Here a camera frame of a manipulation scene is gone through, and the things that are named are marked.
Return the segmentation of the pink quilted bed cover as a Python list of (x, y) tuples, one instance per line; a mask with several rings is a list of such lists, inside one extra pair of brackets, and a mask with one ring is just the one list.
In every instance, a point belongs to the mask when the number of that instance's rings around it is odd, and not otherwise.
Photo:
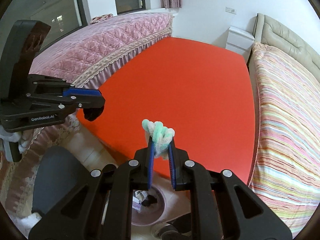
[[(99, 17), (42, 52), (30, 71), (97, 89), (144, 49), (171, 36), (172, 22), (172, 14), (166, 12)], [(24, 218), (31, 214), (39, 163), (55, 145), (65, 146), (88, 170), (114, 162), (75, 115), (61, 125), (23, 132), (22, 160), (12, 163), (1, 156), (1, 204), (9, 215)]]

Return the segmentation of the beige leather headboard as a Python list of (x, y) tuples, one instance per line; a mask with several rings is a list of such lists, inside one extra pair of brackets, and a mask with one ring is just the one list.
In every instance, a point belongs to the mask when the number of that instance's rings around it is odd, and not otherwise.
[(291, 29), (270, 16), (258, 13), (253, 36), (255, 42), (276, 47), (287, 53), (319, 80), (319, 53)]

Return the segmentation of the red table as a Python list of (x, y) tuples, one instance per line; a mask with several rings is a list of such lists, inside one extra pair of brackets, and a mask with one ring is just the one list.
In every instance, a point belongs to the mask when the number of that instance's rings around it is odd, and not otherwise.
[(131, 59), (101, 87), (106, 103), (93, 122), (80, 122), (116, 157), (146, 146), (142, 121), (175, 130), (176, 147), (215, 172), (244, 183), (252, 167), (255, 113), (244, 58), (211, 44), (167, 37)]

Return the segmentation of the dark trouser leg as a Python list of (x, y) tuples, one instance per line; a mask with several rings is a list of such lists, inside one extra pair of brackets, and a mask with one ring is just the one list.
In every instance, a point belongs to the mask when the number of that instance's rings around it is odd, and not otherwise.
[(89, 185), (93, 169), (87, 170), (61, 146), (52, 146), (40, 161), (34, 183), (32, 213), (43, 220), (74, 188)]

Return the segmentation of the dark window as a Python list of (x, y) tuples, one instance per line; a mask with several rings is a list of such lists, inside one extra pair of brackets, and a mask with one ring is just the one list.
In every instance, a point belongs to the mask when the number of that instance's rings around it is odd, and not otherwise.
[(17, 20), (37, 20), (50, 25), (41, 46), (41, 50), (45, 50), (89, 25), (94, 17), (144, 9), (145, 0), (1, 0), (1, 47)]

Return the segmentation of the white wall socket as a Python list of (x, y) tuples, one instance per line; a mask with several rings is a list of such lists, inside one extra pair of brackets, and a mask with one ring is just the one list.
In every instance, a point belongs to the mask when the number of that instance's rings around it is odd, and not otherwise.
[(225, 7), (225, 12), (236, 15), (236, 10), (230, 7)]

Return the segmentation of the pink trash bin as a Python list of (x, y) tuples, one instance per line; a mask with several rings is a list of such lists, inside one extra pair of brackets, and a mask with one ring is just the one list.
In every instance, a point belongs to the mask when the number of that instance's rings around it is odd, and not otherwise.
[(155, 224), (163, 215), (165, 205), (165, 196), (159, 187), (152, 185), (147, 191), (135, 190), (132, 198), (132, 225)]

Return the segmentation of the white paper medicine box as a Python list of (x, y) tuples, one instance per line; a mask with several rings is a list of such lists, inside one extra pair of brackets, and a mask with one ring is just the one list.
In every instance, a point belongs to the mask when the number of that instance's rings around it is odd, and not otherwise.
[(148, 192), (136, 190), (133, 192), (133, 199), (136, 203), (142, 204), (142, 202), (147, 198)]

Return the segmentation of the black right shoe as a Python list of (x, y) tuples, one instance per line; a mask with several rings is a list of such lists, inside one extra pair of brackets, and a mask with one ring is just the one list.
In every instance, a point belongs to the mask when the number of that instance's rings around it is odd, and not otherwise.
[(155, 224), (151, 233), (156, 239), (192, 239), (191, 213)]

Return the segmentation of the striped bed sheet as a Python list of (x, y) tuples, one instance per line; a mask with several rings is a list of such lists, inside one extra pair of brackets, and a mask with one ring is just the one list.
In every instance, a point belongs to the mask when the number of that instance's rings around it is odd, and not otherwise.
[(252, 48), (260, 126), (251, 190), (297, 236), (319, 205), (319, 82), (282, 50)]

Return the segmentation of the white nightstand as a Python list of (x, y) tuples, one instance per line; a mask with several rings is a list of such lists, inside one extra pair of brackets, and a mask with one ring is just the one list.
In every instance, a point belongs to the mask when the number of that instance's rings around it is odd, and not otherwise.
[(230, 27), (226, 42), (226, 49), (242, 55), (247, 62), (254, 42), (254, 36), (242, 29)]

